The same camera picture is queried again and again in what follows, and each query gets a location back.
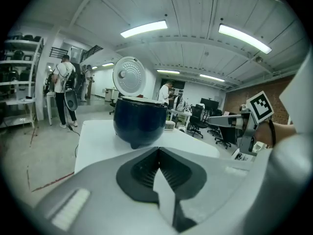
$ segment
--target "white shoe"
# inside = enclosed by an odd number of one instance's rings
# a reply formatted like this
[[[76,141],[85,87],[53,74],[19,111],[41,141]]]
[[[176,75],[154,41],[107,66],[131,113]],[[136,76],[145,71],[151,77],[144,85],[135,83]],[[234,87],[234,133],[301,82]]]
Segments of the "white shoe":
[[[67,125],[60,123],[60,127],[62,127],[63,129],[66,129],[66,128],[67,128]]]

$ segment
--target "person in white shirt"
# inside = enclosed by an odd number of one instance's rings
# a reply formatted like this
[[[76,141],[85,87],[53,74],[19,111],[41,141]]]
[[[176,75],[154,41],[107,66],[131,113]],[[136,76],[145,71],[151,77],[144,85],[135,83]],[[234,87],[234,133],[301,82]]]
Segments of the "person in white shirt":
[[[83,71],[83,73],[85,74],[85,81],[83,83],[82,94],[80,97],[82,102],[87,102],[87,100],[85,100],[85,95],[87,94],[89,82],[91,80],[90,70],[91,65],[87,65],[87,69]]]
[[[173,83],[171,81],[167,81],[165,85],[163,85],[158,93],[158,101],[164,103],[166,106],[168,106],[169,102],[169,96],[172,94],[172,92],[168,92],[168,90],[173,86]]]
[[[52,82],[54,83],[55,101],[57,103],[57,108],[61,121],[60,126],[62,128],[67,128],[64,115],[64,93],[67,80],[72,73],[72,70],[75,70],[74,65],[69,62],[69,56],[64,55],[62,57],[61,63],[56,65],[56,69],[53,71],[52,76]],[[69,108],[68,112],[73,121],[73,125],[77,127],[75,112],[71,111]]]

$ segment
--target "white shirt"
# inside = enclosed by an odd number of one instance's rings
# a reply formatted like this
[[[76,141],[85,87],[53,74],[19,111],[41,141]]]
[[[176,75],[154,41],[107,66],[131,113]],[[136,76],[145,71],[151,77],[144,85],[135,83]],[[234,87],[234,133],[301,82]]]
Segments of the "white shirt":
[[[89,84],[89,78],[90,78],[90,71],[85,71],[85,84]]]
[[[65,92],[65,84],[73,69],[75,69],[75,67],[70,62],[63,62],[56,65],[56,68],[53,72],[53,74],[58,75],[57,82],[54,85],[55,92],[57,93]]]
[[[158,101],[168,104],[168,87],[163,85],[158,93]]]

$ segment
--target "fluorescent light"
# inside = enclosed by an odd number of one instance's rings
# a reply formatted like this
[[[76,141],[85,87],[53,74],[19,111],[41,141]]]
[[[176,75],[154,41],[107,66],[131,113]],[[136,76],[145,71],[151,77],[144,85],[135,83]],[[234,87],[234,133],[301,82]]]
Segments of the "fluorescent light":
[[[220,81],[220,82],[224,82],[225,81],[225,80],[222,80],[222,79],[219,79],[219,78],[216,78],[216,77],[207,76],[207,75],[203,75],[203,74],[200,74],[200,76],[206,77],[206,78],[210,78],[210,79],[214,79],[214,80],[217,80],[217,81]]]
[[[108,64],[103,64],[102,66],[105,67],[105,66],[110,66],[110,65],[113,65],[114,63],[108,63]]]
[[[237,38],[239,40],[242,40],[242,41],[256,47],[257,49],[264,52],[265,54],[269,54],[272,51],[272,49],[270,47],[261,43],[259,40],[255,39],[254,37],[251,37],[251,36],[241,32],[241,31],[233,29],[229,26],[221,24],[220,28],[219,28],[219,33]]]
[[[173,73],[173,74],[179,74],[179,71],[174,70],[157,70],[157,72],[164,72],[164,73]]]
[[[133,29],[126,30],[121,33],[124,38],[134,36],[143,32],[157,30],[157,29],[167,29],[166,21],[159,21],[155,23],[144,24]]]

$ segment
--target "white ceiling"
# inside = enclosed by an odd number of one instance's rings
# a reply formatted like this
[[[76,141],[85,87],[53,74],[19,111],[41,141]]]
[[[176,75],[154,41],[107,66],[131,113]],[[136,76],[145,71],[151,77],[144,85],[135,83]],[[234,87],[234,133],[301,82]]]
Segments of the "white ceiling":
[[[160,20],[166,20],[168,29],[127,39],[120,35]],[[170,78],[223,90],[295,73],[309,47],[299,20],[287,5],[274,0],[33,0],[22,21],[60,25],[115,57],[149,59],[155,69],[181,71]],[[272,52],[264,54],[218,33],[221,23],[254,36]],[[257,56],[264,61],[256,63]],[[199,77],[200,73],[225,82]]]

